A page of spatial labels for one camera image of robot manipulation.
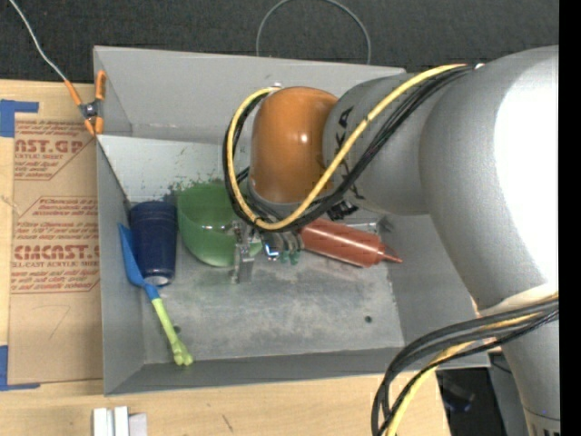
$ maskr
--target gray robot arm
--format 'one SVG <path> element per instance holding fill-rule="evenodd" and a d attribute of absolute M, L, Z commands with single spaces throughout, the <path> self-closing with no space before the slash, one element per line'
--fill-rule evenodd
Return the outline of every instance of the gray robot arm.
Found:
<path fill-rule="evenodd" d="M 349 131 L 398 83 L 372 81 L 340 99 L 326 124 L 326 156 L 340 129 Z M 555 292 L 557 117 L 558 47 L 485 64 L 406 120 L 358 179 L 357 204 L 429 213 L 480 310 L 517 303 L 523 292 Z M 533 436 L 560 434 L 558 329 L 552 322 L 503 346 Z"/>

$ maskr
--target cable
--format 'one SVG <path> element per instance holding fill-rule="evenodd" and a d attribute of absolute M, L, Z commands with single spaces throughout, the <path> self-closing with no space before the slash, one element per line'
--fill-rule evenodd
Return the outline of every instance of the cable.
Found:
<path fill-rule="evenodd" d="M 244 100 L 241 107 L 237 110 L 236 114 L 232 118 L 230 127 L 226 134 L 226 141 L 225 141 L 225 153 L 226 153 L 226 166 L 225 166 L 225 179 L 229 180 L 231 183 L 233 196 L 237 202 L 237 204 L 241 207 L 241 210 L 246 214 L 248 219 L 252 222 L 253 225 L 258 226 L 259 228 L 267 231 L 276 231 L 279 229 L 287 229 L 286 227 L 297 220 L 304 212 L 309 208 L 309 206 L 313 203 L 315 198 L 319 195 L 320 191 L 323 187 L 327 184 L 329 179 L 331 178 L 332 174 L 335 170 L 339 167 L 340 163 L 343 161 L 347 153 L 349 152 L 352 145 L 355 141 L 359 138 L 359 136 L 365 131 L 369 123 L 371 123 L 383 110 L 390 105 L 393 101 L 399 98 L 402 94 L 406 93 L 410 88 L 422 83 L 423 81 L 429 79 L 430 77 L 436 76 L 438 74 L 444 73 L 446 71 L 458 68 L 460 66 L 465 66 L 464 64 L 448 64 L 444 66 L 439 66 L 437 68 L 429 69 L 421 74 L 417 74 L 414 77 L 408 79 L 408 81 L 404 82 L 396 89 L 394 89 L 390 94 L 388 94 L 383 100 L 381 100 L 368 114 L 363 120 L 357 125 L 354 131 L 350 134 L 348 139 L 344 142 L 341 146 L 339 152 L 335 155 L 334 159 L 330 163 L 329 167 L 325 170 L 322 177 L 319 181 L 315 184 L 314 188 L 310 191 L 307 198 L 299 205 L 299 207 L 294 210 L 289 216 L 284 218 L 281 221 L 275 223 L 268 223 L 263 221 L 258 215 L 256 215 L 249 205 L 243 199 L 240 188 L 238 184 L 235 182 L 235 172 L 233 170 L 233 140 L 234 140 L 234 132 L 237 130 L 238 120 L 241 114 L 245 111 L 245 108 L 248 104 L 254 101 L 257 97 L 265 96 L 274 90 L 278 90 L 278 87 L 271 87 L 267 89 L 262 89 L 257 91 L 256 93 L 250 95 L 247 99 Z"/>
<path fill-rule="evenodd" d="M 395 431 L 397 429 L 399 421 L 401 420 L 403 411 L 406 410 L 407 406 L 409 405 L 409 402 L 413 398 L 413 395 L 417 392 L 421 383 L 428 378 L 429 376 L 428 374 L 430 372 L 435 371 L 435 369 L 439 365 L 446 362 L 450 362 L 452 360 L 456 360 L 460 357 L 466 357 L 469 355 L 473 355 L 475 353 L 488 351 L 494 347 L 497 347 L 498 345 L 501 345 L 509 341 L 513 341 L 516 338 L 521 337 L 529 332 L 532 332 L 533 330 L 557 319 L 558 319 L 558 309 L 552 311 L 551 313 L 543 315 L 540 319 L 528 324 L 527 326 L 521 328 L 519 331 L 503 336 L 502 338 L 499 338 L 489 344 L 475 347 L 465 352 L 459 352 L 461 349 L 464 349 L 471 345 L 471 342 L 468 342 L 443 351 L 432 362 L 430 362 L 430 364 L 427 367 L 425 367 L 418 374 L 416 374 L 414 378 L 408 383 L 408 385 L 403 389 L 403 391 L 399 394 L 398 398 L 396 399 L 392 407 L 392 410 L 388 417 L 386 418 L 386 420 L 383 422 L 383 424 L 377 431 L 373 432 L 373 434 L 380 436 L 381 434 L 383 434 L 384 431 L 387 431 L 386 433 L 387 436 L 395 435 Z"/>
<path fill-rule="evenodd" d="M 547 314 L 554 309 L 558 309 L 558 294 L 550 296 L 542 302 L 535 302 L 510 312 L 501 312 L 484 318 L 456 323 L 416 339 L 398 353 L 384 374 L 373 402 L 372 428 L 378 426 L 377 411 L 379 411 L 379 407 L 382 407 L 386 412 L 387 395 L 391 382 L 399 372 L 405 370 L 412 363 L 458 343 L 482 340 L 490 335 L 508 332 L 511 329 L 510 325 L 498 327 L 502 322 L 506 324 L 506 322 L 515 319 L 530 318 L 531 315 Z"/>
<path fill-rule="evenodd" d="M 16 3 L 15 0 L 8 0 L 8 2 L 10 2 L 10 4 L 14 7 L 14 9 L 16 10 L 16 12 L 18 13 L 18 15 L 20 16 L 20 18 L 22 19 L 22 21 L 25 23 L 26 29 L 28 30 L 28 33 L 30 34 L 30 36 L 33 38 L 33 42 L 34 45 L 36 46 L 36 50 L 38 50 L 38 53 L 43 57 L 43 59 L 48 63 L 48 65 L 54 69 L 54 71 L 61 77 L 61 79 L 63 79 L 63 81 L 65 83 L 68 83 L 68 79 L 66 78 L 66 76 L 64 75 L 64 73 L 58 68 L 58 66 L 48 57 L 46 56 L 46 54 L 44 53 L 43 48 L 40 46 L 38 39 L 36 38 L 36 34 L 33 31 L 33 28 L 30 26 L 30 23 L 28 23 L 28 20 L 26 19 L 25 14 L 23 13 L 23 11 L 20 9 L 20 6 L 18 6 L 18 4 Z"/>
<path fill-rule="evenodd" d="M 266 15 L 262 18 L 261 24 L 259 25 L 259 28 L 258 28 L 258 33 L 256 34 L 256 56 L 261 56 L 260 43 L 261 43 L 262 30 L 264 29 L 264 25 L 266 24 L 266 21 L 281 6 L 287 4 L 288 2 L 292 2 L 292 1 L 293 0 L 280 0 L 279 3 L 276 4 L 275 6 L 273 6 L 266 13 Z M 367 44 L 367 64 L 371 64 L 371 38 L 369 37 L 367 29 L 365 28 L 365 25 L 360 21 L 360 19 L 351 10 L 348 9 L 347 6 L 340 4 L 339 2 L 336 2 L 335 0 L 320 0 L 320 1 L 327 2 L 328 4 L 337 6 L 339 8 L 339 10 L 344 11 L 345 13 L 347 13 L 347 15 L 349 15 L 351 18 L 353 18 L 353 20 L 355 21 L 355 23 L 357 23 L 357 26 L 359 27 L 359 29 L 361 29 L 361 32 L 365 36 L 365 43 Z"/>
<path fill-rule="evenodd" d="M 445 85 L 455 81 L 461 75 L 464 75 L 472 71 L 471 67 L 460 66 L 449 70 L 443 74 L 438 74 L 429 78 L 427 81 L 422 83 L 417 89 L 412 90 L 411 93 L 406 94 L 405 98 L 400 102 L 398 101 L 397 106 L 391 113 L 389 118 L 380 127 L 379 131 L 376 133 L 375 138 L 369 143 L 368 148 L 364 154 L 360 157 L 354 168 L 344 176 L 341 184 L 331 193 L 322 198 L 316 203 L 313 203 L 313 207 L 309 211 L 299 217 L 294 223 L 290 223 L 284 226 L 281 230 L 268 230 L 268 231 L 298 231 L 302 226 L 305 226 L 315 219 L 319 218 L 325 212 L 327 212 L 333 205 L 341 202 L 343 200 L 343 195 L 349 190 L 349 188 L 355 183 L 359 176 L 363 173 L 369 162 L 373 157 L 379 152 L 380 147 L 397 131 L 399 127 L 402 126 L 404 121 L 412 114 L 423 102 L 425 102 L 431 95 L 436 91 L 444 87 Z M 237 124 L 237 128 L 242 128 L 242 124 Z M 229 192 L 231 197 L 232 206 L 236 209 L 239 205 L 234 198 L 233 193 Z M 249 206 L 254 212 L 258 212 L 256 207 L 252 205 L 252 199 L 248 200 Z M 253 224 L 251 220 L 241 209 L 237 210 L 236 213 L 248 224 Z"/>

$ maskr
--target orange object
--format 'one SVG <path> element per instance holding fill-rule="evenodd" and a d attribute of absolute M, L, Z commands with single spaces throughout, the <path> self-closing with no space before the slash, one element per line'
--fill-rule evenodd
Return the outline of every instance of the orange object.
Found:
<path fill-rule="evenodd" d="M 376 234 L 322 218 L 302 228 L 300 237 L 308 251 L 365 268 L 382 260 L 402 262 Z M 385 253 L 386 249 L 389 249 L 392 254 Z"/>
<path fill-rule="evenodd" d="M 325 171 L 323 128 L 337 101 L 310 87 L 280 89 L 264 100 L 252 128 L 249 180 L 260 197 L 296 203 L 309 194 Z"/>
<path fill-rule="evenodd" d="M 102 102 L 105 99 L 105 82 L 106 81 L 107 81 L 107 74 L 105 74 L 105 71 L 103 71 L 103 70 L 99 71 L 99 73 L 97 73 L 97 79 L 95 80 L 95 94 L 94 94 L 95 100 L 92 103 L 93 106 L 98 105 L 100 102 Z M 83 107 L 83 106 L 91 105 L 91 104 L 83 104 L 83 101 L 81 100 L 81 97 L 79 96 L 79 94 L 76 92 L 76 89 L 74 88 L 73 83 L 66 80 L 66 81 L 64 81 L 64 85 L 68 89 L 69 94 L 73 98 L 73 102 L 76 106 Z M 83 112 L 83 116 L 84 116 L 84 127 L 87 128 L 87 131 L 89 131 L 89 133 L 91 133 L 91 135 L 102 134 L 103 133 L 103 118 L 98 113 L 95 113 L 92 115 L 87 115 L 84 109 L 82 109 L 81 111 Z"/>

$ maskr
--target green bowl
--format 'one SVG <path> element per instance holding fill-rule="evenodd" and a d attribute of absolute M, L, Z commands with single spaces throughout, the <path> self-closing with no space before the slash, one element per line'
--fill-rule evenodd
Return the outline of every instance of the green bowl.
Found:
<path fill-rule="evenodd" d="M 178 226 L 183 242 L 193 255 L 211 266 L 233 266 L 236 236 L 234 213 L 222 183 L 200 183 L 177 195 Z M 251 254 L 261 243 L 251 244 Z"/>

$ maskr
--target blue cup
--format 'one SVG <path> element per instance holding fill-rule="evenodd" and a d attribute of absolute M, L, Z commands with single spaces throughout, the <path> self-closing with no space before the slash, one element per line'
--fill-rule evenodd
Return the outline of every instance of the blue cup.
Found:
<path fill-rule="evenodd" d="M 177 213 L 166 202 L 142 202 L 130 213 L 135 261 L 145 281 L 162 286 L 175 275 Z"/>

